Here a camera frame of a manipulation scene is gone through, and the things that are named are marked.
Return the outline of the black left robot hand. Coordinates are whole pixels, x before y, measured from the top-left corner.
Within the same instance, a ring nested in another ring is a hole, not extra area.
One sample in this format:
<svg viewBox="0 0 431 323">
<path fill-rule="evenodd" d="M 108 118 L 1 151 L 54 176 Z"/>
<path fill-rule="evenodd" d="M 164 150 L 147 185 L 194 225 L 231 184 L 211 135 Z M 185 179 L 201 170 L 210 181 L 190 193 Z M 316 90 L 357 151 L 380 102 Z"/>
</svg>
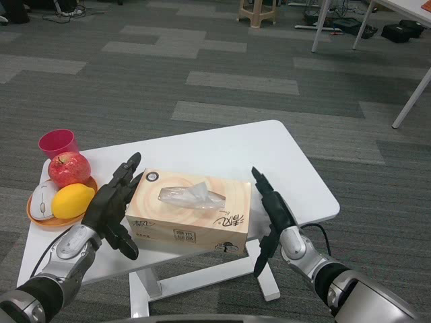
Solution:
<svg viewBox="0 0 431 323">
<path fill-rule="evenodd" d="M 105 239 L 112 249 L 119 250 L 131 260 L 138 258 L 139 250 L 121 221 L 143 176 L 134 176 L 140 161 L 141 154 L 134 153 L 115 170 L 112 180 L 100 187 L 81 221 Z"/>
</svg>

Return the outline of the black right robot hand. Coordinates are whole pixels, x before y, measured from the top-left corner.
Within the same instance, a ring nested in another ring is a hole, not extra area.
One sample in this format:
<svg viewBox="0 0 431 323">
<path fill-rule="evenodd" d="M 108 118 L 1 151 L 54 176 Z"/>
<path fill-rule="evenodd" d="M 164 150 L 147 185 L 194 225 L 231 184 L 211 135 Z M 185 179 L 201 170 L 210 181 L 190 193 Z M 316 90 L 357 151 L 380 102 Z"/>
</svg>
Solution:
<svg viewBox="0 0 431 323">
<path fill-rule="evenodd" d="M 261 252 L 253 271 L 254 277 L 258 278 L 267 261 L 275 254 L 282 231 L 296 226 L 296 222 L 281 194 L 273 189 L 265 175 L 260 173 L 256 167 L 252 167 L 251 172 L 256 180 L 255 186 L 262 196 L 262 205 L 271 222 L 269 235 L 264 236 L 259 244 Z"/>
</svg>

